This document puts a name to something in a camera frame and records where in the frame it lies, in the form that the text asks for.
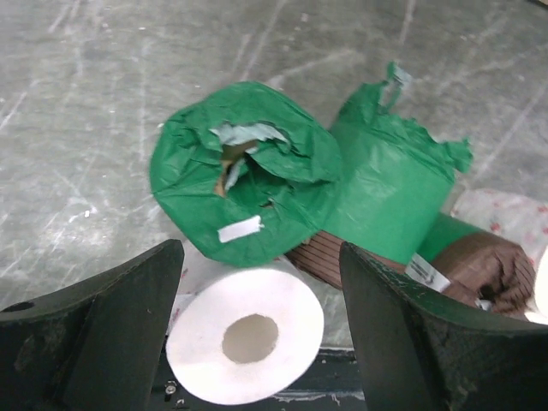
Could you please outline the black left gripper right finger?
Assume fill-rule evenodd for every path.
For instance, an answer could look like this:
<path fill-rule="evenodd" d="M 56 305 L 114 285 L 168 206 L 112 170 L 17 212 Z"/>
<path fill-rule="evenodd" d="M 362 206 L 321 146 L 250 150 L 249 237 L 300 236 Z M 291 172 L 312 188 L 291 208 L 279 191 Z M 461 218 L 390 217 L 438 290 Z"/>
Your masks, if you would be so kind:
<path fill-rule="evenodd" d="M 368 409 L 546 409 L 545 325 L 452 300 L 349 243 L 339 265 Z"/>

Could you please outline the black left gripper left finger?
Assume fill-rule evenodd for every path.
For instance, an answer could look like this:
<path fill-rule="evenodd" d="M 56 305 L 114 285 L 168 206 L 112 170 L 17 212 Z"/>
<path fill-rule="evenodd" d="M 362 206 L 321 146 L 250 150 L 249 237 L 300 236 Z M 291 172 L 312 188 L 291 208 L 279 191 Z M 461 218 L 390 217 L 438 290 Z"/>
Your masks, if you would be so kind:
<path fill-rule="evenodd" d="M 3 410 L 144 410 L 180 281 L 167 240 L 1 311 Z"/>

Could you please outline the brown green paper roll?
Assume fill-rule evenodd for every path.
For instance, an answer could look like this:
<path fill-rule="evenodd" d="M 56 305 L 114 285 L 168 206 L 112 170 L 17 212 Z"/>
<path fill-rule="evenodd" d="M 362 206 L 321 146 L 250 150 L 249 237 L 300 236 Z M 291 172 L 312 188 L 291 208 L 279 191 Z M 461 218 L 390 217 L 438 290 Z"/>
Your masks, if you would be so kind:
<path fill-rule="evenodd" d="M 417 253 L 449 280 L 444 295 L 491 313 L 526 318 L 536 272 L 520 245 L 440 213 Z"/>

